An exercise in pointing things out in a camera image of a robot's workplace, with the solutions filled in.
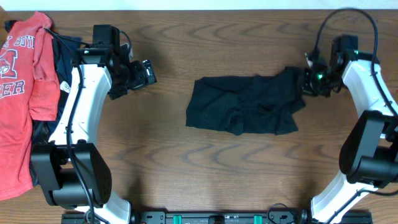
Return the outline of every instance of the wood grain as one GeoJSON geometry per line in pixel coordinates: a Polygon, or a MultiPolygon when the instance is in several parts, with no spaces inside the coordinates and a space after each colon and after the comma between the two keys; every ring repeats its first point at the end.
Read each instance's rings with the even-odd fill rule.
{"type": "Polygon", "coordinates": [[[0,6],[0,45],[6,41],[8,33],[5,30],[4,22],[11,19],[11,16],[0,6]]]}
{"type": "MultiPolygon", "coordinates": [[[[275,75],[304,67],[317,29],[329,11],[106,11],[47,12],[61,34],[91,42],[94,24],[126,31],[135,57],[151,59],[158,83],[118,100],[106,99],[98,150],[113,189],[138,209],[265,210],[273,203],[306,204],[338,171],[340,147],[358,117],[344,90],[305,97],[294,114],[299,131],[283,136],[234,136],[185,127],[194,80],[204,76],[275,75]]],[[[379,28],[382,75],[397,98],[398,14],[370,11],[379,28]]],[[[27,19],[31,12],[10,12],[27,19]]],[[[355,13],[332,18],[320,47],[330,54],[341,33],[359,35],[371,50],[373,31],[355,13]]],[[[386,190],[394,190],[391,185],[386,190]]],[[[398,198],[367,196],[375,223],[396,223],[398,198]]],[[[40,187],[0,202],[0,223],[59,223],[63,210],[46,204],[40,187]]]]}

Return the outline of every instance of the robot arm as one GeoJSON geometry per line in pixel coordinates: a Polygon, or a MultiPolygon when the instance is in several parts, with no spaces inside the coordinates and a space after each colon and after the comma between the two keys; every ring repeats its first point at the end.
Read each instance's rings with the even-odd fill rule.
{"type": "MultiPolygon", "coordinates": [[[[83,88],[71,128],[71,147],[76,164],[93,198],[95,214],[110,223],[131,222],[131,205],[111,190],[109,167],[96,149],[96,135],[106,95],[112,100],[156,82],[149,60],[130,62],[129,45],[119,45],[119,30],[110,25],[95,25],[93,44],[78,49],[83,88]]],[[[35,146],[31,163],[50,205],[87,212],[90,208],[75,167],[62,169],[70,159],[66,150],[68,119],[80,85],[77,68],[61,120],[48,145],[35,146]]]]}
{"type": "MultiPolygon", "coordinates": [[[[353,97],[353,101],[358,112],[359,120],[344,143],[340,152],[340,170],[336,177],[330,182],[328,187],[311,200],[312,218],[323,223],[339,223],[343,215],[358,203],[368,193],[364,192],[357,195],[361,190],[375,192],[378,188],[383,188],[390,182],[396,182],[398,176],[396,155],[397,149],[391,147],[390,150],[378,146],[379,138],[393,141],[396,135],[396,118],[386,106],[382,95],[377,88],[376,82],[371,75],[371,61],[366,54],[360,55],[358,52],[358,38],[343,35],[335,39],[334,43],[350,43],[341,46],[345,53],[343,57],[337,56],[341,52],[333,51],[332,47],[331,65],[336,64],[333,59],[340,60],[342,68],[332,68],[314,75],[315,79],[311,85],[317,89],[312,92],[328,96],[333,85],[329,80],[337,80],[333,76],[341,76],[342,82],[347,86],[353,97]]],[[[376,77],[383,92],[391,102],[391,106],[398,111],[398,107],[387,86],[381,77],[381,68],[375,64],[376,77]]]]}

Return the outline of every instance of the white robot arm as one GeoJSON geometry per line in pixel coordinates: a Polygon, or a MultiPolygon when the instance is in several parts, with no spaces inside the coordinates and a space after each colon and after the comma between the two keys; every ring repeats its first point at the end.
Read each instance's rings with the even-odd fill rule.
{"type": "MultiPolygon", "coordinates": [[[[380,111],[386,116],[392,116],[391,111],[377,89],[376,83],[370,72],[371,62],[368,60],[350,61],[343,73],[343,83],[348,87],[351,93],[358,116],[361,116],[365,110],[380,111]]],[[[381,77],[380,65],[375,65],[377,79],[386,93],[387,97],[392,101],[391,105],[394,109],[398,109],[396,102],[389,93],[386,84],[381,77]]],[[[319,195],[311,200],[312,217],[320,222],[327,222],[333,214],[338,211],[349,198],[353,197],[359,190],[366,189],[376,191],[378,188],[373,184],[365,184],[357,182],[351,184],[347,181],[346,174],[340,170],[336,177],[330,182],[328,187],[319,195]]],[[[356,197],[342,212],[340,212],[331,223],[339,223],[343,215],[359,202],[368,193],[362,193],[356,197]]]]}
{"type": "MultiPolygon", "coordinates": [[[[50,30],[48,32],[55,38],[62,38],[50,30]]],[[[112,100],[119,98],[128,90],[155,83],[156,78],[149,60],[130,62],[131,43],[119,46],[119,33],[122,32],[113,26],[95,25],[93,44],[78,49],[80,71],[77,67],[72,71],[72,85],[60,122],[49,137],[50,144],[33,148],[31,162],[50,205],[86,214],[93,209],[95,216],[107,223],[129,224],[132,222],[131,204],[111,190],[110,170],[96,150],[98,123],[106,95],[112,100]],[[68,147],[73,148],[75,164],[91,191],[92,202],[79,183],[75,165],[73,169],[59,167],[68,159],[72,160],[69,151],[65,150],[68,128],[68,147]]]]}
{"type": "MultiPolygon", "coordinates": [[[[353,36],[348,36],[344,35],[342,37],[339,37],[335,39],[335,42],[338,43],[344,43],[344,42],[349,42],[352,44],[353,42],[358,42],[358,39],[353,36]]],[[[389,90],[387,89],[386,84],[384,83],[382,77],[381,77],[381,67],[379,64],[374,65],[374,71],[376,73],[376,78],[378,80],[378,83],[380,84],[381,88],[377,87],[377,83],[375,81],[375,78],[372,76],[371,73],[371,61],[364,60],[364,59],[359,59],[359,58],[369,58],[366,56],[366,54],[362,54],[362,56],[358,56],[360,53],[358,52],[357,49],[349,49],[349,51],[352,51],[352,54],[343,54],[344,56],[341,58],[337,58],[337,60],[341,60],[344,58],[344,60],[347,60],[347,62],[341,62],[342,64],[345,64],[344,69],[343,69],[343,74],[341,76],[341,81],[343,84],[348,88],[349,92],[351,93],[353,97],[353,101],[356,107],[356,110],[358,112],[358,116],[361,117],[364,112],[368,113],[368,111],[378,111],[382,116],[394,119],[394,113],[393,111],[390,110],[389,107],[387,107],[384,98],[382,97],[382,92],[385,94],[387,99],[389,100],[391,107],[395,110],[398,111],[398,106],[397,103],[394,101],[392,98],[391,94],[389,93],[389,90]]],[[[340,76],[338,72],[325,72],[324,73],[326,76],[333,76],[337,75],[340,76]]],[[[317,86],[317,84],[313,84],[312,86],[317,86],[319,92],[322,91],[322,85],[327,85],[327,82],[323,82],[320,85],[317,86]]],[[[364,146],[365,142],[360,142],[360,138],[363,137],[364,132],[358,132],[354,133],[355,129],[353,132],[350,134],[349,139],[346,141],[345,145],[342,148],[342,152],[340,154],[340,169],[342,170],[344,168],[344,162],[347,160],[358,160],[358,166],[357,167],[351,167],[351,169],[363,169],[360,166],[365,166],[364,164],[364,159],[362,158],[367,157],[367,158],[373,158],[376,154],[377,151],[377,143],[379,138],[385,138],[386,134],[385,131],[382,130],[382,128],[379,128],[377,130],[377,126],[371,126],[372,124],[369,125],[370,130],[368,131],[374,131],[375,134],[372,136],[366,136],[366,138],[369,138],[369,142],[372,142],[370,144],[370,147],[373,147],[372,149],[365,149],[366,146],[364,146]],[[358,139],[356,143],[363,144],[359,145],[358,144],[353,144],[353,142],[350,142],[349,140],[352,141],[353,138],[358,139]],[[355,154],[355,147],[358,149],[358,154],[355,154]],[[364,154],[360,153],[359,150],[366,151],[364,154]]],[[[311,200],[311,214],[312,218],[322,222],[322,223],[339,223],[343,217],[343,215],[350,209],[352,208],[356,203],[358,203],[363,197],[365,197],[369,192],[375,192],[378,190],[377,184],[374,182],[373,179],[377,179],[375,177],[367,179],[365,175],[361,176],[361,178],[355,179],[352,178],[352,176],[348,177],[347,176],[347,170],[345,169],[345,174],[342,173],[342,171],[339,170],[337,173],[336,177],[330,182],[330,184],[327,186],[327,188],[320,194],[312,198],[311,200]]]]}

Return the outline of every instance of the black cable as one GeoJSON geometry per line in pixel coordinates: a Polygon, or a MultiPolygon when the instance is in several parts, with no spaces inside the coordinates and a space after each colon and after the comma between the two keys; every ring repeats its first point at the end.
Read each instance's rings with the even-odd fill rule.
{"type": "Polygon", "coordinates": [[[341,91],[341,88],[343,87],[343,81],[340,80],[340,83],[337,87],[337,90],[335,90],[334,88],[332,89],[335,93],[339,93],[341,91]]]}
{"type": "Polygon", "coordinates": [[[281,205],[281,206],[284,206],[285,208],[287,208],[287,210],[290,212],[290,214],[292,214],[293,217],[294,217],[293,222],[295,221],[295,215],[292,213],[292,211],[290,211],[290,209],[288,208],[288,206],[286,206],[284,203],[275,203],[275,204],[273,204],[273,205],[271,206],[271,208],[269,208],[268,211],[267,211],[267,218],[268,218],[268,220],[269,220],[271,223],[273,223],[273,224],[278,224],[278,223],[274,222],[274,221],[269,217],[269,212],[272,210],[273,207],[275,207],[275,206],[277,206],[277,205],[281,205]]]}
{"type": "Polygon", "coordinates": [[[368,18],[368,20],[370,21],[370,23],[373,26],[373,31],[374,31],[374,45],[373,45],[373,54],[372,54],[372,60],[371,60],[371,74],[372,77],[374,79],[374,82],[376,83],[377,89],[379,90],[384,103],[386,104],[386,106],[390,109],[391,113],[398,118],[398,114],[397,112],[393,109],[393,107],[391,106],[391,102],[388,100],[386,94],[384,93],[383,89],[380,86],[379,80],[377,79],[377,74],[374,72],[374,64],[376,61],[376,54],[377,54],[377,25],[374,22],[373,18],[365,11],[362,11],[360,9],[355,9],[355,8],[343,8],[343,9],[337,9],[335,11],[333,11],[331,14],[329,14],[329,16],[326,17],[326,19],[322,22],[319,30],[318,30],[318,34],[317,34],[317,41],[315,42],[315,46],[314,46],[314,50],[313,53],[315,54],[315,56],[317,57],[319,55],[319,49],[318,49],[318,44],[319,44],[319,40],[320,40],[320,36],[322,33],[322,30],[324,28],[324,26],[326,25],[326,23],[328,22],[328,20],[334,16],[335,14],[342,12],[342,11],[354,11],[354,12],[358,12],[362,15],[364,15],[366,18],[368,18]]]}
{"type": "Polygon", "coordinates": [[[71,39],[69,37],[65,37],[64,35],[61,35],[61,34],[55,34],[55,35],[57,35],[61,39],[68,40],[68,41],[71,41],[71,42],[75,42],[75,43],[78,43],[78,44],[84,44],[86,47],[90,47],[89,43],[82,42],[82,41],[79,41],[79,40],[73,40],[73,39],[71,39]]]}
{"type": "MultiPolygon", "coordinates": [[[[87,211],[87,212],[85,213],[84,217],[83,217],[84,221],[87,222],[87,223],[89,223],[88,215],[89,215],[90,213],[91,213],[90,211],[87,211]]],[[[110,224],[109,221],[105,220],[104,218],[102,218],[101,216],[99,216],[99,215],[97,215],[97,214],[95,214],[95,218],[96,218],[97,220],[99,220],[100,222],[103,222],[103,223],[105,223],[105,224],[110,224]]]]}
{"type": "Polygon", "coordinates": [[[123,30],[120,30],[119,33],[125,35],[127,40],[129,41],[129,48],[127,49],[127,54],[126,54],[128,56],[130,54],[130,51],[131,51],[131,40],[130,40],[130,37],[123,30]]]}
{"type": "Polygon", "coordinates": [[[69,53],[70,53],[70,55],[72,57],[72,61],[75,64],[75,66],[76,66],[76,68],[78,70],[78,73],[79,73],[80,83],[79,83],[79,86],[78,86],[78,91],[77,91],[77,94],[76,94],[75,101],[73,102],[73,106],[72,106],[72,109],[71,109],[71,112],[70,112],[70,115],[69,115],[68,126],[67,126],[67,149],[68,149],[70,162],[72,163],[73,168],[75,168],[77,177],[78,177],[79,182],[81,184],[81,187],[83,188],[83,190],[85,191],[85,194],[87,196],[88,205],[90,207],[90,210],[92,211],[91,220],[95,220],[95,212],[94,212],[94,206],[93,206],[93,197],[90,195],[90,192],[88,190],[86,182],[83,179],[83,175],[81,174],[80,169],[77,166],[76,155],[73,152],[73,149],[72,149],[72,146],[71,146],[71,142],[70,142],[71,130],[72,130],[72,121],[73,121],[73,117],[75,115],[77,104],[79,102],[81,91],[83,89],[83,74],[81,72],[80,63],[78,63],[78,60],[76,59],[76,57],[73,54],[72,50],[70,50],[70,48],[65,44],[65,42],[57,34],[52,32],[50,29],[45,28],[45,31],[47,31],[50,35],[52,35],[54,38],[56,38],[60,43],[62,43],[68,49],[68,51],[69,51],[69,53]]]}

